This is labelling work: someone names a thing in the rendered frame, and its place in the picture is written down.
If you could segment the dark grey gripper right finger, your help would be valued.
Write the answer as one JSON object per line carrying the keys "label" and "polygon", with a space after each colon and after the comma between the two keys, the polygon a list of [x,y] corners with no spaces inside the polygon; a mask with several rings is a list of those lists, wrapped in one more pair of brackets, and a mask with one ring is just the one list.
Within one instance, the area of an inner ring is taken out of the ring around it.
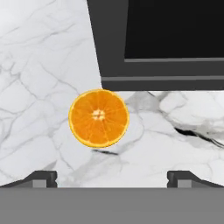
{"label": "dark grey gripper right finger", "polygon": [[224,188],[224,185],[200,179],[190,171],[168,171],[167,180],[168,188]]}

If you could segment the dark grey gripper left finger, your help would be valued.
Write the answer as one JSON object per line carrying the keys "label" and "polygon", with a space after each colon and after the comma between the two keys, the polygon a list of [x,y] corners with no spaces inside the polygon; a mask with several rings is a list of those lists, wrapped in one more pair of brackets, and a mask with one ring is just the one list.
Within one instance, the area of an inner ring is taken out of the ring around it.
{"label": "dark grey gripper left finger", "polygon": [[56,171],[34,171],[24,179],[6,185],[0,185],[0,188],[57,188],[57,177],[58,173]]}

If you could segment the halved orange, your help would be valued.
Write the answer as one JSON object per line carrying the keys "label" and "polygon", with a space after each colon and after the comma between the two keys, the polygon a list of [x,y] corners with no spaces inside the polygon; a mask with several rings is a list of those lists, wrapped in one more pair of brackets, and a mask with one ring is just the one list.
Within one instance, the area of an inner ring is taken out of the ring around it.
{"label": "halved orange", "polygon": [[73,101],[68,123],[73,135],[82,144],[106,148],[123,137],[130,124],[130,113],[118,94],[107,89],[94,89]]}

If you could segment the dark grey microwave oven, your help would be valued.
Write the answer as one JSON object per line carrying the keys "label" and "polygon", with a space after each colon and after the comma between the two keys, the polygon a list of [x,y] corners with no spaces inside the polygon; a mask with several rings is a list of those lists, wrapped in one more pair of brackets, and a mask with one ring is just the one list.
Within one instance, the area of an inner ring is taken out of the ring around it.
{"label": "dark grey microwave oven", "polygon": [[87,0],[101,85],[224,90],[224,0]]}

